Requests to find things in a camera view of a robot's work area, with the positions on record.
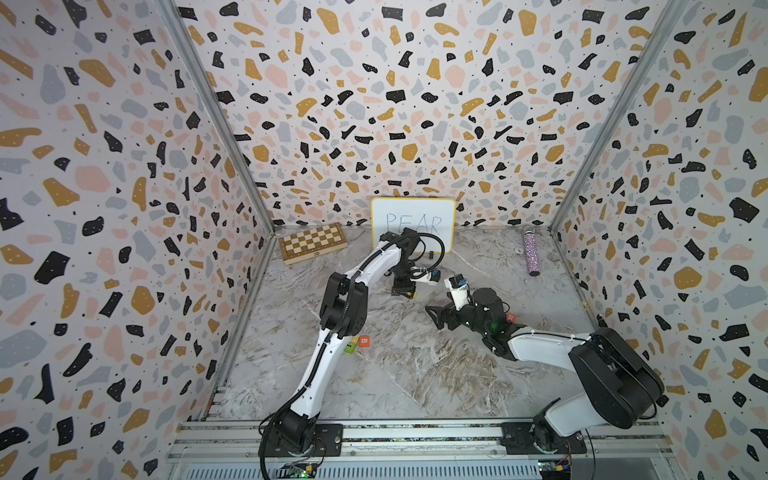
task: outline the metal frame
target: metal frame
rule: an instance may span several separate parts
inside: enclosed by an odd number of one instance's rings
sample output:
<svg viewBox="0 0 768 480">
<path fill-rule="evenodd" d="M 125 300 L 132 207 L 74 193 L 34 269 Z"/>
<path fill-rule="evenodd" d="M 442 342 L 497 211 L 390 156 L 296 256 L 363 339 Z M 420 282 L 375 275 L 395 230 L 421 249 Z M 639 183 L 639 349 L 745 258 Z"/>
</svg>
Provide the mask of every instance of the metal frame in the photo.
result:
<svg viewBox="0 0 768 480">
<path fill-rule="evenodd" d="M 230 124 L 227 122 L 227 119 L 219 108 L 219 101 L 216 99 L 213 87 L 208 83 L 208 78 L 205 75 L 205 68 L 200 62 L 200 58 L 195 53 L 192 40 L 189 35 L 187 35 L 187 29 L 184 27 L 184 22 L 181 20 L 176 2 L 174 2 L 174 0 L 155 0 L 155 3 L 160 12 L 160 17 L 163 19 L 163 23 L 168 27 L 168 34 L 170 35 L 171 41 L 177 46 L 179 57 L 184 61 L 184 64 L 187 66 L 187 71 L 192 77 L 192 83 L 197 89 L 200 102 L 203 104 L 205 110 L 208 111 L 214 127 L 216 127 L 221 135 L 224 148 L 227 151 L 227 155 L 229 155 L 232 160 L 237 176 L 240 177 L 242 181 L 243 189 L 248 194 L 248 197 L 253 204 L 253 208 L 256 209 L 258 217 L 264 228 L 266 228 L 269 237 L 274 237 L 275 227 L 272 223 L 272 217 L 270 217 L 269 212 L 266 210 L 266 207 L 261 200 L 259 189 L 253 182 L 253 177 L 250 175 L 248 166 L 245 165 L 243 152 L 240 151 L 240 147 L 234 139 Z"/>
<path fill-rule="evenodd" d="M 504 422 L 531 419 L 403 419 L 326 420 L 342 423 L 340 457 L 328 457 L 324 465 L 365 465 L 367 462 L 468 462 L 477 460 L 560 460 L 562 455 L 506 455 L 501 445 Z M 257 465 L 261 435 L 259 422 L 185 422 L 171 446 L 168 478 L 186 478 L 191 464 L 253 463 Z M 639 422 L 622 430 L 600 425 L 585 430 L 594 446 L 595 458 L 650 458 L 662 480 L 684 478 L 672 448 L 657 422 Z M 573 455 L 591 458 L 592 451 Z M 291 462 L 275 458 L 270 463 Z"/>
<path fill-rule="evenodd" d="M 635 95 L 640 91 L 640 87 L 650 70 L 650 67 L 656 62 L 656 58 L 667 43 L 674 26 L 677 24 L 677 21 L 680 19 L 683 10 L 687 5 L 687 0 L 669 0 L 661 11 L 658 20 L 656 20 L 656 25 L 654 25 L 652 30 L 650 40 L 645 44 L 640 59 L 637 61 L 637 65 L 630 74 L 627 83 L 621 89 L 621 93 L 613 108 L 608 112 L 605 123 L 598 133 L 597 138 L 592 142 L 592 146 L 587 152 L 584 163 L 579 167 L 576 176 L 571 182 L 570 188 L 568 188 L 568 191 L 565 193 L 565 199 L 560 203 L 558 211 L 554 214 L 554 218 L 549 225 L 549 230 L 551 232 L 556 232 L 560 229 L 560 226 L 568 215 L 568 210 L 571 209 L 571 205 L 578 198 L 581 188 L 587 183 L 589 174 L 600 160 L 603 151 L 616 131 L 616 127 L 619 125 L 619 122 L 621 122 L 621 119 L 624 118 L 624 113 L 634 100 Z"/>
<path fill-rule="evenodd" d="M 175 439 L 167 458 L 164 470 L 166 478 L 184 478 L 190 460 L 194 462 L 258 462 L 258 447 L 260 435 L 258 422 L 216 422 L 217 405 L 226 390 L 223 384 L 228 382 L 231 369 L 240 349 L 243 331 L 250 319 L 253 308 L 271 261 L 274 247 L 277 243 L 277 232 L 269 211 L 264 205 L 260 192 L 253 182 L 250 171 L 245 165 L 243 154 L 234 140 L 227 119 L 221 111 L 215 92 L 208 83 L 205 69 L 196 54 L 189 39 L 186 28 L 178 14 L 174 0 L 155 0 L 156 5 L 169 35 L 178 47 L 178 53 L 192 78 L 192 82 L 200 95 L 200 102 L 208 110 L 214 126 L 222 136 L 222 142 L 227 154 L 233 161 L 235 170 L 243 181 L 243 188 L 250 198 L 257 216 L 262 221 L 269 238 L 264 257 L 259 262 L 252 287 L 240 312 L 237 325 L 233 332 L 234 342 L 230 342 L 223 354 L 222 368 L 219 370 L 214 385 L 212 406 L 207 416 L 208 422 L 185 422 L 180 426 L 178 437 Z M 571 188 L 565 195 L 553 221 L 548 226 L 554 236 L 568 215 L 578 192 L 586 184 L 588 175 L 599 161 L 603 150 L 610 141 L 616 127 L 624 117 L 639 91 L 650 67 L 666 44 L 670 33 L 682 15 L 685 0 L 670 0 L 661 12 L 654 27 L 651 39 L 646 44 L 637 66 L 622 89 L 616 104 L 609 113 L 602 130 L 588 151 L 585 162 L 576 173 Z M 499 230 L 520 230 L 523 227 L 489 227 Z M 556 249 L 561 259 L 566 260 L 560 242 L 555 239 Z M 568 272 L 574 289 L 585 304 L 593 326 L 597 326 L 595 314 L 588 307 L 586 297 L 578 286 L 573 273 Z M 346 420 L 341 421 L 345 426 L 342 455 L 339 458 L 326 458 L 330 465 L 340 462 L 372 462 L 372 461 L 461 461 L 488 459 L 525 459 L 534 458 L 527 455 L 506 455 L 501 447 L 502 429 L 500 424 L 510 419 L 411 419 L 411 420 Z M 530 422 L 530 419 L 513 419 L 512 421 Z M 627 458 L 646 457 L 657 468 L 659 478 L 671 480 L 683 478 L 674 454 L 656 422 L 641 422 L 629 430 L 620 430 L 609 425 L 587 429 L 591 436 L 596 458 Z M 575 458 L 590 458 L 591 452 L 585 455 L 573 455 Z M 536 459 L 556 458 L 560 455 L 536 455 Z"/>
</svg>

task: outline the whiteboard frame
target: whiteboard frame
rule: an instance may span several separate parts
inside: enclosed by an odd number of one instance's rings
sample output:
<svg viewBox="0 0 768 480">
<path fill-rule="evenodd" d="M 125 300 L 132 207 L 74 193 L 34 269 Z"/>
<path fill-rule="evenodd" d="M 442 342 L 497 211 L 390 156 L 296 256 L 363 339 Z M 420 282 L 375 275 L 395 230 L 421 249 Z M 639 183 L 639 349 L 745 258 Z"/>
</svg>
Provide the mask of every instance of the whiteboard frame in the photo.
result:
<svg viewBox="0 0 768 480">
<path fill-rule="evenodd" d="M 430 198 L 430 197 L 374 197 L 371 199 L 371 237 L 372 237 L 372 244 L 373 248 L 376 248 L 376 245 L 379 243 L 378 239 L 376 238 L 376 229 L 373 224 L 373 219 L 376 218 L 376 215 L 373 213 L 373 205 L 374 200 L 440 200 L 440 201 L 448 201 L 453 204 L 453 208 L 451 212 L 453 212 L 453 217 L 451 219 L 451 241 L 449 244 L 445 245 L 445 252 L 448 253 L 451 250 L 453 250 L 453 233 L 456 230 L 456 200 L 453 200 L 452 198 Z M 421 250 L 414 250 L 413 253 L 421 253 Z"/>
</svg>

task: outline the mounting plate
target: mounting plate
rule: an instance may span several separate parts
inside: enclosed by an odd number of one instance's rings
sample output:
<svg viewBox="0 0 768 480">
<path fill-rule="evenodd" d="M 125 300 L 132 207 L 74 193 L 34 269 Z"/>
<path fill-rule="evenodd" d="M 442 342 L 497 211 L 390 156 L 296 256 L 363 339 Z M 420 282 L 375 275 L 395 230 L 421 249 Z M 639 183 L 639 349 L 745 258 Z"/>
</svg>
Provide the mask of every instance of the mounting plate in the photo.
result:
<svg viewBox="0 0 768 480">
<path fill-rule="evenodd" d="M 344 440 L 344 425 L 341 423 L 320 423 L 315 426 L 315 452 L 312 457 L 341 456 L 341 442 Z M 290 453 L 275 442 L 267 441 L 264 456 L 267 458 L 287 457 Z"/>
<path fill-rule="evenodd" d="M 531 438 L 531 426 L 533 422 L 507 422 L 502 423 L 502 441 L 512 440 L 513 446 L 505 445 L 507 455 L 542 455 L 542 452 L 533 445 Z M 587 453 L 587 445 L 581 437 L 581 432 L 566 437 L 571 443 L 571 453 Z M 563 441 L 562 446 L 557 450 L 558 455 L 567 455 L 568 447 Z"/>
</svg>

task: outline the black cable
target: black cable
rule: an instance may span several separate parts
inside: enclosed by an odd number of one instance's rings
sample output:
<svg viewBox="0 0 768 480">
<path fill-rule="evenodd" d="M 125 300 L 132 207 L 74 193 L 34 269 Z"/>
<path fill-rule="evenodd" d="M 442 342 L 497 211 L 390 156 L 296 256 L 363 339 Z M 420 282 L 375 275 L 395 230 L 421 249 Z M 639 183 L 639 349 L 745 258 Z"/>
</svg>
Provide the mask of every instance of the black cable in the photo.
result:
<svg viewBox="0 0 768 480">
<path fill-rule="evenodd" d="M 594 473 L 598 470 L 598 461 L 594 457 L 594 445 L 592 445 L 592 437 L 589 436 L 589 430 L 584 429 L 584 431 L 587 433 L 587 438 L 589 439 L 589 447 L 592 449 L 592 479 L 594 480 Z"/>
<path fill-rule="evenodd" d="M 438 257 L 437 261 L 435 261 L 435 262 L 434 262 L 432 265 L 430 265 L 430 266 L 429 266 L 429 268 L 427 268 L 427 270 L 426 270 L 425 272 L 423 272 L 421 275 L 418 275 L 418 276 L 412 276 L 411 278 L 413 278 L 413 279 L 417 279 L 417 278 L 421 278 L 421 277 L 425 276 L 427 273 L 431 273 L 431 272 L 432 272 L 432 271 L 433 271 L 435 268 L 437 268 L 437 266 L 440 264 L 440 262 L 442 262 L 442 259 L 443 259 L 443 257 L 445 257 L 445 244 L 442 242 L 442 240 L 440 239 L 440 237 L 438 237 L 437 235 L 433 235 L 432 233 L 420 233 L 420 232 L 416 232 L 416 233 L 407 233 L 407 234 L 405 234 L 405 235 L 400 235 L 399 237 L 396 237 L 394 240 L 392 240 L 392 241 L 390 241 L 389 243 L 387 243 L 387 244 L 386 244 L 384 247 L 381 247 L 381 248 L 377 248 L 376 250 L 374 250 L 374 251 L 373 251 L 373 253 L 371 253 L 370 255 L 368 255 L 368 258 L 366 258 L 366 259 L 365 259 L 365 261 L 363 261 L 363 262 L 360 264 L 360 266 L 359 266 L 359 267 L 357 267 L 357 271 L 356 271 L 356 272 L 355 272 L 355 274 L 353 275 L 353 278 L 349 280 L 349 284 L 350 284 L 350 285 L 352 285 L 352 284 L 354 283 L 354 280 L 357 278 L 357 276 L 358 276 L 358 275 L 360 275 L 360 272 L 362 272 L 363 270 L 365 270 L 365 269 L 366 269 L 366 267 L 367 267 L 367 266 L 368 266 L 368 265 L 369 265 L 369 264 L 370 264 L 370 263 L 371 263 L 371 262 L 372 262 L 372 261 L 373 261 L 373 260 L 374 260 L 376 257 L 378 257 L 379 255 L 381 255 L 382 253 L 384 253 L 384 250 L 386 250 L 386 249 L 390 248 L 392 245 L 395 245 L 395 244 L 397 244 L 397 242 L 399 242 L 400 240 L 402 240 L 402 239 L 404 239 L 404 238 L 412 238 L 412 237 L 428 237 L 428 238 L 434 238 L 434 239 L 435 239 L 435 240 L 437 240 L 437 242 L 440 244 L 440 257 Z"/>
<path fill-rule="evenodd" d="M 315 468 L 319 468 L 324 461 L 326 461 L 326 452 L 328 451 L 328 447 L 326 447 L 326 441 L 321 439 L 320 437 L 317 437 L 316 441 L 320 440 L 323 443 L 323 456 L 320 458 L 320 463 L 317 464 Z"/>
<path fill-rule="evenodd" d="M 427 244 L 426 244 L 426 243 L 424 243 L 424 240 L 422 240 L 421 238 L 419 238 L 419 243 L 420 243 L 421 245 L 423 245 L 423 246 L 424 246 L 424 250 L 422 250 L 422 254 L 421 254 L 421 255 L 419 255 L 419 256 L 418 256 L 418 257 L 416 257 L 416 258 L 413 258 L 413 259 L 409 258 L 409 259 L 408 259 L 408 261 L 409 261 L 409 262 L 418 262 L 418 261 L 419 261 L 419 260 L 421 260 L 421 259 L 422 259 L 422 257 L 424 256 L 424 253 L 426 253 L 426 251 L 427 251 Z"/>
</svg>

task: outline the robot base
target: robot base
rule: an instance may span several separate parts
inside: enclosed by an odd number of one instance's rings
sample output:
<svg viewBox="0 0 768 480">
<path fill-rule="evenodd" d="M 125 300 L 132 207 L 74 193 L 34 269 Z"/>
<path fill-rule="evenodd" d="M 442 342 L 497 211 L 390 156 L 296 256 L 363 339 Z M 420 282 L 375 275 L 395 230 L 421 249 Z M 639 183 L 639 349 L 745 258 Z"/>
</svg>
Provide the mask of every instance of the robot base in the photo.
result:
<svg viewBox="0 0 768 480">
<path fill-rule="evenodd" d="M 321 423 L 315 427 L 314 453 L 312 453 L 312 446 L 307 452 L 291 452 L 286 447 L 287 443 L 280 439 L 275 429 L 272 429 L 262 441 L 266 442 L 264 452 L 266 458 L 302 457 L 310 453 L 313 457 L 338 457 L 341 456 L 341 441 L 343 439 L 344 425 L 341 423 Z"/>
<path fill-rule="evenodd" d="M 502 423 L 502 445 L 507 449 L 507 455 L 540 455 L 542 450 L 536 447 L 536 424 L 533 422 L 506 422 Z M 557 455 L 568 454 L 568 444 L 571 443 L 571 453 L 587 453 L 587 445 L 584 443 L 580 432 L 560 439 L 556 444 L 550 444 L 549 453 Z"/>
</svg>

